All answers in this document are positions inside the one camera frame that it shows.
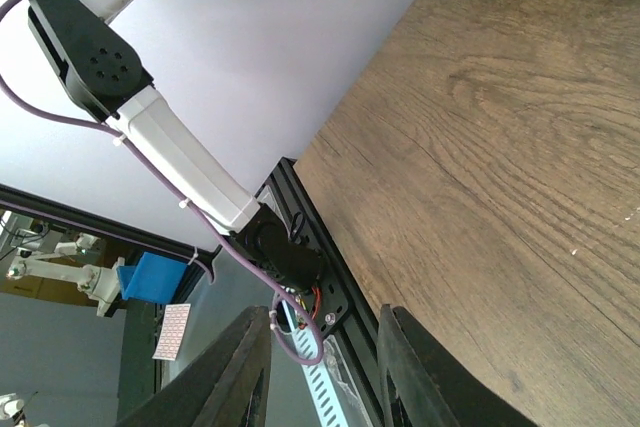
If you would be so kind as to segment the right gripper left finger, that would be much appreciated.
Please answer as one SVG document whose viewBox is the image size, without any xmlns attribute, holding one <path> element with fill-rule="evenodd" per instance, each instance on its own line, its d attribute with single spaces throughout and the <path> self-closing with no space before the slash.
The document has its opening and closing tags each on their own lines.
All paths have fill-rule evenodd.
<svg viewBox="0 0 640 427">
<path fill-rule="evenodd" d="M 172 382 L 117 424 L 263 426 L 271 350 L 268 309 L 248 307 Z"/>
</svg>

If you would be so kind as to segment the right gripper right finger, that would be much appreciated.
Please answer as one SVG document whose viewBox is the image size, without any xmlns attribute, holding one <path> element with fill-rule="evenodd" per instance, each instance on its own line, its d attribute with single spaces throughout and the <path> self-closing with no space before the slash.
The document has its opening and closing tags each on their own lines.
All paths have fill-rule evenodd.
<svg viewBox="0 0 640 427">
<path fill-rule="evenodd" d="M 386 426 L 532 426 L 404 307 L 381 307 L 377 360 Z"/>
</svg>

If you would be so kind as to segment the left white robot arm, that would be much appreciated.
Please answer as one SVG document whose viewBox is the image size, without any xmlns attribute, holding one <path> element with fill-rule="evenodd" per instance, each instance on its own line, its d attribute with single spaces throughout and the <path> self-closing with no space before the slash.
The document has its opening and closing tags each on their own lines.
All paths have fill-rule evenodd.
<svg viewBox="0 0 640 427">
<path fill-rule="evenodd" d="M 221 246 L 271 283 L 307 293 L 322 254 L 292 239 L 284 221 L 247 192 L 155 88 L 134 48 L 110 26 L 133 0 L 28 0 L 29 26 L 67 96 L 91 127 L 124 142 Z"/>
</svg>

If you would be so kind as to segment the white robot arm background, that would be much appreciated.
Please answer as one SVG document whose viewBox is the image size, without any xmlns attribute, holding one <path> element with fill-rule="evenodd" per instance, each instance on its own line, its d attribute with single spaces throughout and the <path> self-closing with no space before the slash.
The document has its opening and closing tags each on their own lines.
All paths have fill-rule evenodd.
<svg viewBox="0 0 640 427">
<path fill-rule="evenodd" d="M 51 263 L 69 252 L 62 244 L 50 254 L 17 257 L 7 277 L 53 278 L 76 283 L 96 300 L 116 293 L 121 263 L 112 269 Z M 119 426 L 263 426 L 271 371 L 268 309 L 252 306 L 211 342 L 172 382 L 117 422 Z"/>
</svg>

